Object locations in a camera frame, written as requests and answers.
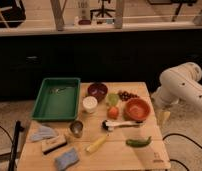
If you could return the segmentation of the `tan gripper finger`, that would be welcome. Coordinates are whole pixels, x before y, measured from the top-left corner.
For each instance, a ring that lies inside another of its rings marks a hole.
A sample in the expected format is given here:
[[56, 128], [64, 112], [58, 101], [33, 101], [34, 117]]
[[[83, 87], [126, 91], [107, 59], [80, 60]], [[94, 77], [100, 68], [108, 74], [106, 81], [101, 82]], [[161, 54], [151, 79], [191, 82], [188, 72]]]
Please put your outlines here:
[[163, 126], [170, 117], [169, 111], [162, 111], [158, 114], [158, 125]]

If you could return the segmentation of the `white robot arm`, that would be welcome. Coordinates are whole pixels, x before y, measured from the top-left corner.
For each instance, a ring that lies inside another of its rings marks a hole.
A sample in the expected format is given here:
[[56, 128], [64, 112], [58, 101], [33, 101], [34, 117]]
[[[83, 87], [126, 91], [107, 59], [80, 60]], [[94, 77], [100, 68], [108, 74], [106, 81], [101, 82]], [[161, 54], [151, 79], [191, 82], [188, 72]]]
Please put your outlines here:
[[156, 105], [159, 126], [170, 117], [169, 107], [184, 100], [202, 113], [201, 67], [194, 62], [186, 62], [164, 70], [160, 76], [160, 86], [151, 95]]

